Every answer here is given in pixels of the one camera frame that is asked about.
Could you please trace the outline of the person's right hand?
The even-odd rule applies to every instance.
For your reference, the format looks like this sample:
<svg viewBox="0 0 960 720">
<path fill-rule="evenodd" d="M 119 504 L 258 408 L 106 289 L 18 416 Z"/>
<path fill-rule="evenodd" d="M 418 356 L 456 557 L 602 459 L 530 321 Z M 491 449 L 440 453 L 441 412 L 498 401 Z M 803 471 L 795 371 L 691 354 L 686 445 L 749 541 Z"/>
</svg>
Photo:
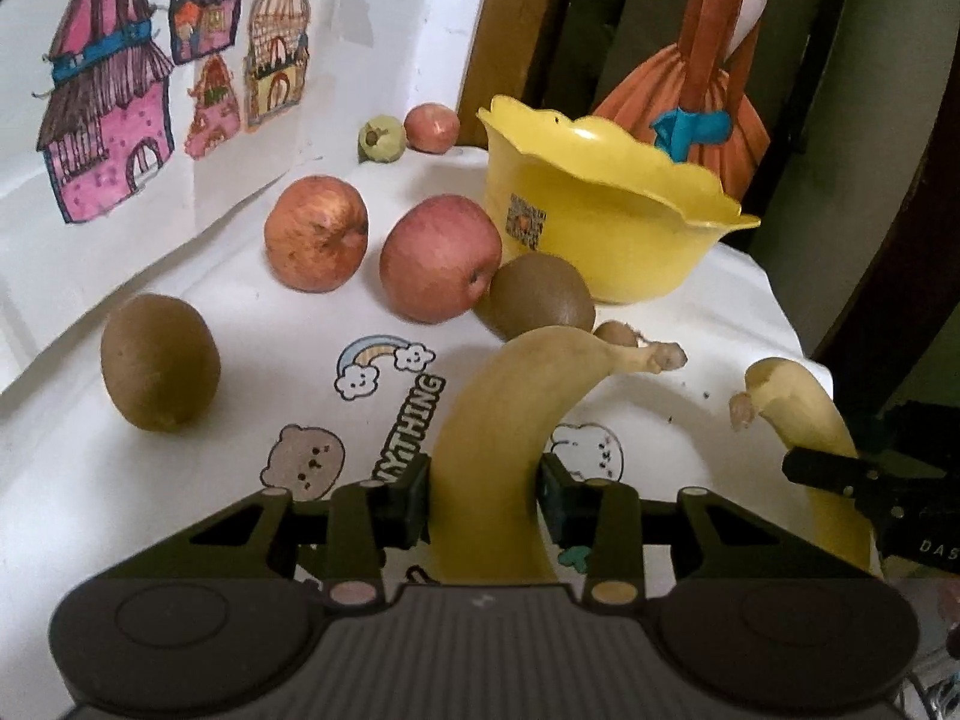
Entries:
<svg viewBox="0 0 960 720">
<path fill-rule="evenodd" d="M 910 602 L 919 622 L 919 658 L 958 660 L 958 577 L 907 577 L 895 588 Z"/>
</svg>

